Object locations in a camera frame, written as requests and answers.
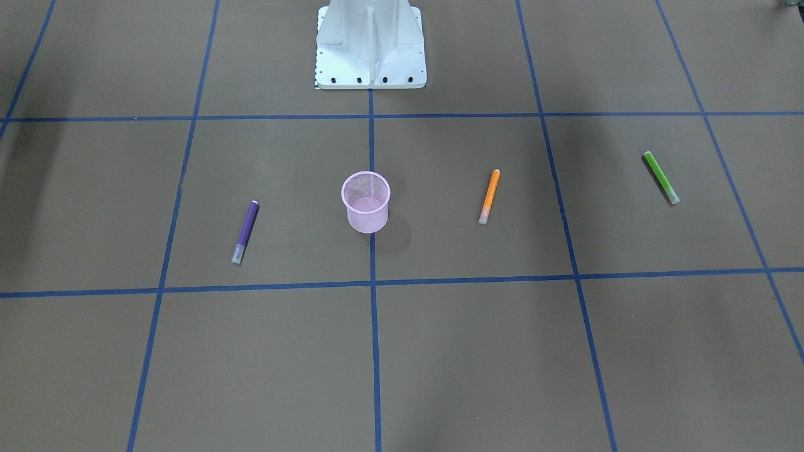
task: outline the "grid line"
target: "grid line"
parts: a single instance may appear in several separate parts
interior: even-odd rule
[[[765,259],[765,254],[762,252],[762,247],[759,245],[759,239],[757,238],[757,234],[754,232],[754,228],[751,225],[749,214],[745,210],[745,205],[743,204],[743,200],[740,197],[740,192],[737,190],[737,185],[734,183],[732,173],[728,169],[728,165],[726,164],[726,158],[723,156],[723,151],[720,149],[720,144],[718,143],[717,137],[715,136],[715,130],[712,128],[712,123],[709,121],[708,113],[704,109],[704,104],[701,101],[700,96],[698,95],[698,90],[695,88],[695,82],[692,81],[692,75],[690,74],[689,68],[687,67],[687,63],[684,61],[684,57],[681,54],[681,48],[679,47],[679,43],[675,39],[675,34],[673,33],[673,30],[670,26],[670,21],[667,19],[667,15],[665,14],[664,9],[662,8],[662,3],[659,0],[654,1],[656,3],[656,7],[658,8],[658,12],[662,16],[662,21],[664,22],[664,26],[667,29],[667,34],[670,36],[670,40],[673,43],[675,54],[678,56],[679,62],[681,63],[681,67],[684,70],[684,75],[687,76],[687,82],[689,83],[690,89],[692,90],[692,95],[695,97],[695,102],[698,104],[698,108],[700,109],[701,112],[701,117],[703,118],[703,122],[706,124],[707,130],[709,132],[709,137],[712,139],[712,145],[715,147],[715,152],[717,153],[717,157],[720,160],[720,165],[723,167],[723,172],[725,173],[726,179],[728,180],[728,185],[732,188],[732,193],[734,194],[734,200],[737,202],[737,206],[740,208],[740,213],[743,216],[745,227],[749,231],[749,235],[751,236],[751,240],[753,241],[754,248],[756,249],[757,255],[759,256],[759,260],[762,263],[762,269],[765,272],[765,276],[768,278],[768,283],[770,284],[770,288],[773,291],[773,296],[776,298],[776,303],[779,305],[781,316],[784,318],[785,324],[787,325],[787,329],[790,332],[790,337],[793,339],[793,344],[798,352],[798,357],[804,364],[804,349],[802,349],[801,341],[798,340],[798,335],[796,334],[793,321],[790,319],[790,315],[787,312],[785,302],[781,298],[779,289],[776,287],[776,282],[773,279],[773,274],[768,267],[768,261]]]
[[[771,273],[804,273],[804,267],[777,267],[770,268]],[[741,274],[765,274],[765,269],[708,269],[708,270],[669,270],[654,272],[624,272],[624,273],[579,273],[578,279],[628,279],[648,277],[698,277],[698,276],[728,276]],[[444,284],[478,284],[483,282],[537,282],[537,281],[572,281],[573,274],[553,275],[523,275],[523,276],[489,276],[489,277],[431,277],[411,279],[377,279],[375,284],[380,286],[418,286],[418,285],[444,285]],[[104,295],[133,295],[133,294],[189,294],[205,292],[234,292],[249,290],[294,290],[294,289],[325,289],[334,287],[368,287],[371,280],[355,281],[325,281],[325,282],[278,282],[265,284],[241,284],[219,286],[172,286],[159,289],[158,287],[135,287],[124,289],[80,289],[80,290],[36,290],[28,292],[0,292],[0,299],[12,298],[48,298],[48,297],[97,297]]]
[[[50,19],[53,15],[53,8],[55,8],[55,0],[51,0],[51,4],[47,8],[47,14],[45,14],[45,19],[42,21],[42,28],[39,30],[39,36],[36,37],[36,43],[34,44],[33,50],[31,50],[31,56],[28,57],[28,62],[25,64],[23,74],[19,77],[19,83],[17,83],[17,89],[14,91],[14,96],[11,97],[11,103],[8,105],[8,111],[6,111],[6,120],[2,123],[2,125],[0,125],[0,139],[2,139],[3,135],[6,134],[6,127],[8,127],[11,115],[14,114],[14,109],[17,107],[19,95],[23,92],[23,86],[25,86],[25,80],[27,80],[28,74],[31,72],[31,67],[34,65],[36,52],[39,51],[39,46],[42,45],[42,40],[45,37],[45,31],[47,31],[47,26],[50,24]]]
[[[804,111],[715,111],[715,112],[520,112],[520,113],[376,113],[375,119],[427,119],[465,117],[655,117],[655,116],[804,116]],[[5,124],[30,122],[124,122],[124,121],[274,121],[287,119],[366,119],[367,114],[232,114],[193,116],[109,116],[109,117],[8,117]]]
[[[374,170],[374,90],[368,90],[368,170]],[[382,394],[379,381],[379,316],[377,312],[376,234],[369,237],[369,286],[371,287],[371,362],[374,369],[374,450],[383,452]]]
[[[131,419],[131,430],[129,431],[129,441],[126,447],[127,452],[133,452],[134,443],[137,440],[137,428],[139,426],[140,412],[142,410],[142,400],[145,396],[146,383],[148,380],[148,370],[150,367],[150,358],[154,350],[154,340],[156,338],[156,328],[159,321],[159,311],[162,308],[162,296],[165,293],[165,281],[167,279],[167,270],[170,266],[170,251],[173,248],[173,238],[176,232],[176,223],[178,221],[178,210],[182,202],[182,185],[184,183],[184,176],[187,173],[187,161],[190,159],[190,152],[193,146],[193,137],[195,135],[195,125],[198,121],[199,108],[201,106],[201,96],[203,94],[203,85],[207,76],[207,66],[209,64],[209,55],[212,50],[212,39],[215,36],[215,25],[218,18],[218,10],[220,7],[220,0],[215,0],[215,6],[212,10],[212,18],[209,26],[209,35],[207,37],[207,46],[204,51],[203,63],[201,65],[201,75],[199,77],[198,89],[195,94],[195,106],[193,107],[193,116],[190,123],[190,131],[187,134],[187,145],[184,148],[184,159],[182,161],[182,171],[178,177],[178,187],[176,188],[176,198],[173,206],[173,217],[170,220],[170,231],[167,235],[167,243],[165,245],[165,257],[162,263],[162,272],[159,276],[159,287],[154,301],[154,313],[151,318],[150,330],[148,333],[148,342],[146,344],[146,353],[142,361],[142,373],[140,375],[140,384],[137,389],[137,399],[134,403],[134,413]]]
[[[516,10],[519,15],[519,27],[522,30],[522,41],[525,47],[525,55],[527,56],[527,66],[531,71],[531,82],[533,83],[533,93],[536,98],[536,107],[539,109],[539,119],[542,126],[542,134],[544,135],[544,146],[548,154],[548,161],[550,162],[550,173],[552,174],[553,184],[556,189],[556,200],[558,201],[559,211],[561,213],[561,221],[564,223],[564,238],[567,241],[567,250],[569,252],[569,260],[572,264],[572,276],[575,281],[575,288],[578,294],[578,302],[580,304],[580,312],[584,319],[584,329],[586,330],[586,340],[589,343],[589,354],[592,358],[592,366],[595,372],[595,380],[597,381],[597,392],[601,399],[601,409],[603,411],[603,418],[605,420],[606,432],[609,435],[609,446],[612,452],[617,452],[617,439],[614,435],[614,427],[611,421],[611,414],[609,412],[609,402],[605,395],[605,385],[603,383],[603,375],[600,369],[600,362],[597,359],[597,348],[595,347],[594,334],[592,332],[592,323],[589,321],[589,313],[586,309],[586,299],[584,296],[584,288],[581,285],[579,278],[578,263],[575,256],[575,248],[572,246],[572,235],[569,231],[569,222],[567,220],[567,211],[564,208],[564,200],[561,196],[561,184],[556,170],[556,161],[553,158],[552,146],[550,144],[550,133],[548,132],[547,119],[544,116],[544,107],[542,106],[542,97],[539,94],[539,81],[536,78],[536,70],[533,64],[533,56],[531,54],[531,45],[527,39],[527,28],[525,27],[525,18],[522,12],[522,4],[520,0],[516,0]]]

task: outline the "orange marker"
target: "orange marker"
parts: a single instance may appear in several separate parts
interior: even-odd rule
[[[500,170],[491,171],[491,180],[489,181],[489,189],[486,191],[486,200],[483,201],[483,210],[480,212],[480,224],[486,224],[489,220],[489,212],[491,212],[491,203],[494,202],[494,193],[497,191],[497,183],[500,180]]]

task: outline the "mesh pencil cup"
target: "mesh pencil cup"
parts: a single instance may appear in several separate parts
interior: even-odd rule
[[[357,232],[371,234],[388,222],[391,187],[381,175],[360,171],[349,176],[341,187],[341,200],[347,207],[347,219]]]

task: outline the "floor tile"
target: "floor tile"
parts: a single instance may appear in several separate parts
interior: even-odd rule
[[[155,287],[187,129],[10,125],[0,142],[0,291]]]
[[[221,2],[201,114],[368,113],[365,90],[315,89],[326,0]]]
[[[549,118],[548,128],[582,273],[761,265],[700,117]]]
[[[773,280],[801,342],[804,340],[804,273],[775,273]]]
[[[698,111],[653,2],[522,9],[545,111]]]
[[[376,90],[377,113],[535,112],[514,2],[416,0],[427,86]]]
[[[710,121],[768,265],[804,265],[804,117]]]
[[[368,288],[166,295],[137,450],[372,450],[369,300]]]
[[[707,111],[804,109],[804,25],[783,4],[662,2]]]
[[[0,3],[0,115],[6,116],[42,28],[48,0]]]
[[[571,273],[536,118],[383,119],[376,168],[391,185],[379,278]],[[501,171],[486,226],[478,218]]]
[[[2,449],[124,450],[153,309],[153,295],[2,300]]]
[[[57,2],[14,116],[192,114],[213,6]]]
[[[619,450],[800,448],[804,367],[765,275],[584,290]]]
[[[201,121],[183,184],[169,286],[369,278],[369,237],[343,181],[368,167],[366,120]],[[248,203],[260,211],[241,265]]]
[[[384,450],[609,450],[571,281],[377,299]]]

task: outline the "purple marker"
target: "purple marker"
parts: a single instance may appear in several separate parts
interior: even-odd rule
[[[246,249],[248,237],[251,236],[251,229],[254,227],[254,219],[256,218],[256,211],[258,210],[260,210],[260,204],[252,199],[252,203],[248,206],[246,219],[243,222],[243,229],[240,230],[240,238],[237,239],[235,255],[232,256],[232,264],[239,264],[240,259],[243,258],[243,251]]]

